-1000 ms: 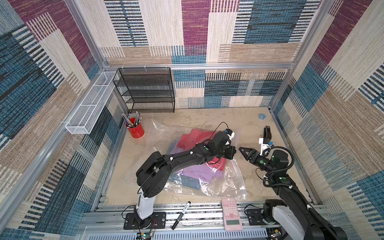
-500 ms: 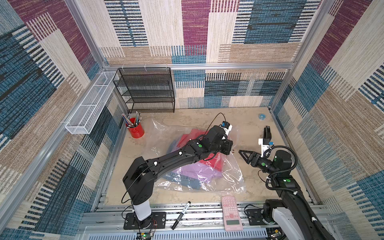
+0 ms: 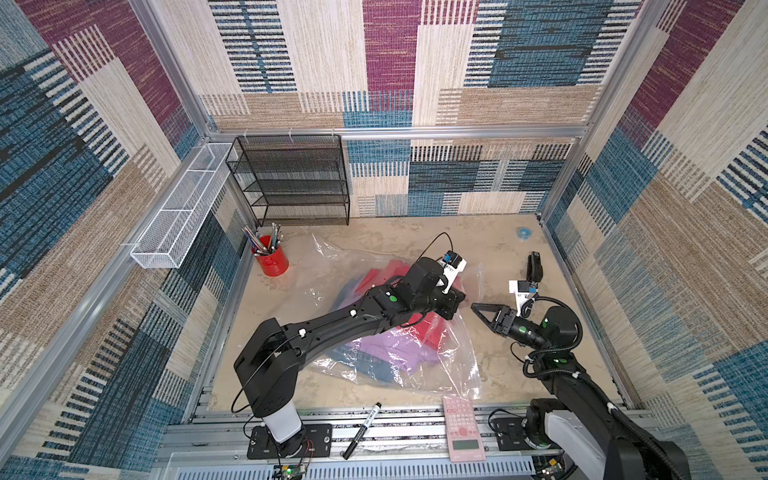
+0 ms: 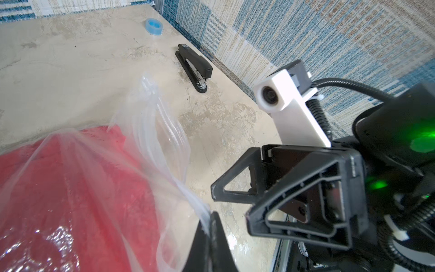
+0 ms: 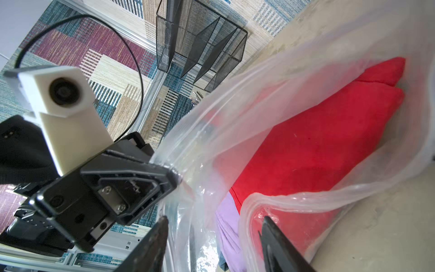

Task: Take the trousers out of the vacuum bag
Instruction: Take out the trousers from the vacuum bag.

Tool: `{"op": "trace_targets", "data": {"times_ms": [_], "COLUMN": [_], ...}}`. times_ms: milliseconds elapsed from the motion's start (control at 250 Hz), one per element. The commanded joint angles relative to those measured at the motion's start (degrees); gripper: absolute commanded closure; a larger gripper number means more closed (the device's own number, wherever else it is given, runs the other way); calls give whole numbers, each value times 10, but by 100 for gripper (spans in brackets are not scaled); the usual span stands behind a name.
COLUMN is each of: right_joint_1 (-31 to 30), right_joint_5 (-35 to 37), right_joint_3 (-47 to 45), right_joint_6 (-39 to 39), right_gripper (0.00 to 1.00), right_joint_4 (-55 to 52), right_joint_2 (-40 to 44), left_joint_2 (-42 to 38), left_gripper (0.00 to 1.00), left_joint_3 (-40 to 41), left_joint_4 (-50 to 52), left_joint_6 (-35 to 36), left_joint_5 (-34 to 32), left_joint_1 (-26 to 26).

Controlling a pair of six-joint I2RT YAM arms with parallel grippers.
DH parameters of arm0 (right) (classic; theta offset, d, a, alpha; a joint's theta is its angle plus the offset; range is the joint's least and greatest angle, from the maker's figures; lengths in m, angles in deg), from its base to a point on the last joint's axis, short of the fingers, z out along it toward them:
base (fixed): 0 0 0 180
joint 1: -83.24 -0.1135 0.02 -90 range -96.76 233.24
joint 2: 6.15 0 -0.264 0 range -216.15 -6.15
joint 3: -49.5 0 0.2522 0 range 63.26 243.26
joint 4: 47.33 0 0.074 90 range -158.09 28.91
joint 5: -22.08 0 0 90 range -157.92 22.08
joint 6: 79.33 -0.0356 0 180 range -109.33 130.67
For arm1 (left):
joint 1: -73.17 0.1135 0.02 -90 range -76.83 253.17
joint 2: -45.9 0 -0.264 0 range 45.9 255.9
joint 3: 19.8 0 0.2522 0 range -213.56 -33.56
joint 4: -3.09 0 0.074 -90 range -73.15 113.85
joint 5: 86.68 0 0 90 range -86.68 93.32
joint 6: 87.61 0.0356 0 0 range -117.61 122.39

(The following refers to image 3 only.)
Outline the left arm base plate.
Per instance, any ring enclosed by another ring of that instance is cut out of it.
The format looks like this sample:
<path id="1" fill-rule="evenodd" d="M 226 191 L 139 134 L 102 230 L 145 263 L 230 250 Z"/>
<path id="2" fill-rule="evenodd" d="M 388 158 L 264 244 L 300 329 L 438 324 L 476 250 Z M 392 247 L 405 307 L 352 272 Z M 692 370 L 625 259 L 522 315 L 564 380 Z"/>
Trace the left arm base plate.
<path id="1" fill-rule="evenodd" d="M 327 458 L 333 438 L 330 423 L 305 424 L 303 429 L 286 442 L 276 442 L 266 426 L 256 426 L 249 434 L 248 460 L 283 460 Z"/>

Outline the clear plastic vacuum bag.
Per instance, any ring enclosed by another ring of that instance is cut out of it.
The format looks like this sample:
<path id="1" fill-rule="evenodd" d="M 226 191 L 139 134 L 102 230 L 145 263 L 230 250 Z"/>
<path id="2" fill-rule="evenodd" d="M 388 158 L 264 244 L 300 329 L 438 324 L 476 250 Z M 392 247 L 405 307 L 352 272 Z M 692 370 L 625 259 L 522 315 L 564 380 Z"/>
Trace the clear plastic vacuum bag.
<path id="1" fill-rule="evenodd" d="M 412 252 L 393 249 L 345 249 L 318 234 L 290 239 L 287 257 L 290 267 L 278 281 L 283 296 L 269 312 L 282 324 L 310 320 L 342 308 L 342 291 L 350 282 L 360 280 L 371 269 L 385 267 L 390 260 L 401 260 L 411 266 L 416 258 Z M 464 301 L 453 319 L 446 320 L 437 363 L 423 364 L 412 374 L 395 372 L 391 385 L 370 380 L 353 383 L 336 376 L 329 370 L 326 351 L 299 372 L 296 403 L 305 408 L 352 405 L 365 399 L 394 404 L 421 397 L 433 400 L 440 395 L 479 398 L 481 375 L 464 319 L 468 312 L 469 303 Z"/>

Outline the lilac trousers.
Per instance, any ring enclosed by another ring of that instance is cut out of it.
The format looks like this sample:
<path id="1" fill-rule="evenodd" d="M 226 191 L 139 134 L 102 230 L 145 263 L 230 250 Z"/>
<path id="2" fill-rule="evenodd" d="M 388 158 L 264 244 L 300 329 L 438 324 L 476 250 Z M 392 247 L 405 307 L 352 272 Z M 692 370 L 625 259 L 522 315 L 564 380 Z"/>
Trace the lilac trousers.
<path id="1" fill-rule="evenodd" d="M 360 280 L 352 281 L 345 286 L 345 289 L 342 291 L 341 307 L 351 305 L 361 297 L 357 300 L 354 300 L 353 297 L 353 290 Z M 407 334 L 388 334 L 388 331 L 380 335 L 364 337 L 358 340 L 362 341 L 364 352 L 390 362 L 394 366 L 395 372 L 412 374 L 423 364 L 435 364 L 439 361 L 438 351 L 440 350 L 441 342 L 438 350 L 435 351 L 432 348 L 421 345 Z"/>

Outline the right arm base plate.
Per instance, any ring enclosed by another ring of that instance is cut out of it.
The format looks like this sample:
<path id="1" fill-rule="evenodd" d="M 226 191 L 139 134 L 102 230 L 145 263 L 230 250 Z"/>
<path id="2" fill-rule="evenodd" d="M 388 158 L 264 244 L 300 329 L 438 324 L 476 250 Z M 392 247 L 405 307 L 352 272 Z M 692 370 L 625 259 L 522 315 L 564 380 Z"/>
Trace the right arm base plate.
<path id="1" fill-rule="evenodd" d="M 490 425 L 500 451 L 526 451 L 531 449 L 526 441 L 527 436 L 522 418 L 515 416 L 494 417 Z"/>

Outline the red trousers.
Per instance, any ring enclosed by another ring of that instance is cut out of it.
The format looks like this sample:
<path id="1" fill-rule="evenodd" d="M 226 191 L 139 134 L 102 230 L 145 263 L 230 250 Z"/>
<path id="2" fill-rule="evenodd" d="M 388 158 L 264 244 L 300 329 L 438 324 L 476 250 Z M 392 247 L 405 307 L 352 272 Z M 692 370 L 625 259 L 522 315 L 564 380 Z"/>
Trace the red trousers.
<path id="1" fill-rule="evenodd" d="M 357 300 L 365 291 L 373 286 L 383 284 L 386 280 L 395 276 L 404 276 L 409 268 L 410 266 L 401 260 L 390 260 L 385 267 L 371 269 L 363 279 L 356 284 L 353 290 L 354 300 Z M 418 325 L 408 329 L 392 329 L 388 331 L 388 334 L 407 334 L 412 339 L 417 340 L 421 345 L 437 351 L 446 328 L 447 324 L 445 319 L 436 313 L 429 313 Z"/>

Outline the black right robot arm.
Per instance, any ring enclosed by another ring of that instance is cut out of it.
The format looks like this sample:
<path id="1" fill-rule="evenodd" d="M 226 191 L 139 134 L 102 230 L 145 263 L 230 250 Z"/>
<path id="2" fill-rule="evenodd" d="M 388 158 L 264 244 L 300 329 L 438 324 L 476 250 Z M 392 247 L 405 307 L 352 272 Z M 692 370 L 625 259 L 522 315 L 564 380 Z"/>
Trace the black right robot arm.
<path id="1" fill-rule="evenodd" d="M 495 334 L 530 349 L 522 373 L 540 381 L 553 396 L 534 399 L 526 413 L 528 440 L 556 443 L 590 479 L 689 479 L 686 454 L 628 417 L 588 375 L 574 350 L 584 337 L 575 311 L 564 302 L 537 296 L 530 311 L 550 303 L 534 323 L 503 304 L 474 303 L 473 313 Z"/>

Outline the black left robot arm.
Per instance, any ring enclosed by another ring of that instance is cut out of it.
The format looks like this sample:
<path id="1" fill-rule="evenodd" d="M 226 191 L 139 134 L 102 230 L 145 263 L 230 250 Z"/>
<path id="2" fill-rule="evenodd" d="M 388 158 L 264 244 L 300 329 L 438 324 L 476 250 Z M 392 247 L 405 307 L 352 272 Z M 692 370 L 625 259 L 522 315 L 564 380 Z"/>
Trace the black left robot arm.
<path id="1" fill-rule="evenodd" d="M 265 423 L 277 447 L 295 451 L 304 425 L 293 397 L 305 364 L 358 338 L 408 330 L 431 313 L 452 319 L 466 298 L 453 286 L 466 265 L 454 251 L 438 260 L 421 257 L 405 275 L 369 288 L 349 306 L 298 323 L 261 322 L 234 361 L 237 395 L 245 397 L 246 408 Z"/>

